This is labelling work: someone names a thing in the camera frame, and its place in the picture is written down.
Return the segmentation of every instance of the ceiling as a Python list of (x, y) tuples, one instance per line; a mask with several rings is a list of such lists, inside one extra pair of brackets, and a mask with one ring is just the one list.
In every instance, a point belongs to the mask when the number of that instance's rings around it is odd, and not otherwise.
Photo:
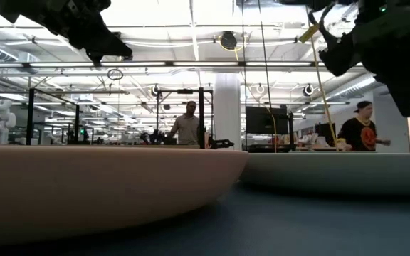
[[(321, 11), (317, 12), (315, 16), (319, 18), (321, 13)], [(340, 35), (352, 29), (356, 15), (355, 6), (336, 6), (328, 14), (325, 23), (331, 33)], [(296, 38), (308, 29), (304, 6), (264, 7), (262, 14), (258, 9), (247, 8), (243, 10), (242, 18), (242, 10), (234, 6), (232, 0), (176, 0), (174, 4), (168, 0), (112, 0), (112, 6), (102, 12), (102, 17), (111, 31), (122, 33), (123, 41), (134, 52), (135, 61), (264, 61), (265, 59), (267, 61), (314, 61), (311, 43), (296, 43)], [(240, 50), (236, 52), (224, 50), (219, 41), (215, 41), (223, 31), (234, 32)], [(244, 50), (243, 37), (246, 39)], [(313, 41), (317, 49), (325, 47), (325, 42), (319, 33), (313, 37)], [(0, 49), (23, 58), (26, 58), (29, 53), (31, 61), (44, 63), (89, 61), (83, 50), (74, 49), (66, 39), (53, 35), (23, 16), (15, 24), (9, 23), (0, 16)], [(104, 59), (104, 61), (114, 62), (118, 60), (116, 57)], [(216, 82), (216, 74), (225, 72), (223, 69), (216, 68), (175, 67), (120, 68), (120, 70), (124, 72), (124, 78), (112, 81), (108, 79), (108, 69), (105, 68), (100, 70), (42, 68), (36, 70), (35, 74), (5, 68), (0, 69), (0, 90), (27, 89), (28, 80), (31, 79), (31, 84), (45, 91), (62, 89), (99, 92), (99, 94), (83, 93), (83, 97), (94, 102), (126, 102), (126, 105), (109, 104), (108, 106), (124, 117), (136, 119), (137, 130), (152, 130), (153, 119), (154, 123), (156, 121), (156, 99), (151, 95), (150, 90), (154, 85), (163, 90), (212, 88)], [(250, 69), (246, 74), (236, 69), (227, 72), (240, 74), (242, 88), (247, 86), (252, 93), (252, 95), (248, 93), (248, 101), (251, 102), (268, 101), (267, 83), (270, 85), (270, 96), (274, 102), (318, 101), (320, 95), (318, 90), (312, 97), (304, 97), (302, 94), (306, 85), (318, 87), (317, 72), (314, 69), (271, 70), (268, 72), (268, 77), (263, 68)], [(359, 69), (335, 78), (326, 70), (321, 69), (319, 72), (327, 94), (336, 92), (341, 86), (352, 83), (365, 73), (363, 69)], [(77, 94), (64, 95), (64, 99), (67, 100), (77, 98)], [(171, 105), (170, 110), (163, 108), (161, 110), (162, 117), (166, 118), (162, 122), (166, 130), (172, 124), (174, 116), (184, 112), (185, 106), (182, 103), (189, 100), (198, 100), (198, 98), (196, 95), (172, 94), (164, 99), (164, 103)], [(61, 102), (45, 95), (37, 97), (36, 101)], [(55, 117), (69, 118), (58, 111), (74, 111), (68, 105), (45, 105), (43, 108), (48, 110), (45, 110), (46, 114), (50, 114), (50, 110), (56, 111), (53, 113)], [(84, 117), (97, 118), (99, 115), (99, 111), (93, 111), (89, 107), (84, 108)], [(301, 109), (297, 105), (292, 107), (296, 112)], [(205, 112), (211, 113), (209, 103), (206, 103)], [(105, 120), (105, 123), (110, 126), (134, 126), (127, 120), (124, 122)]]

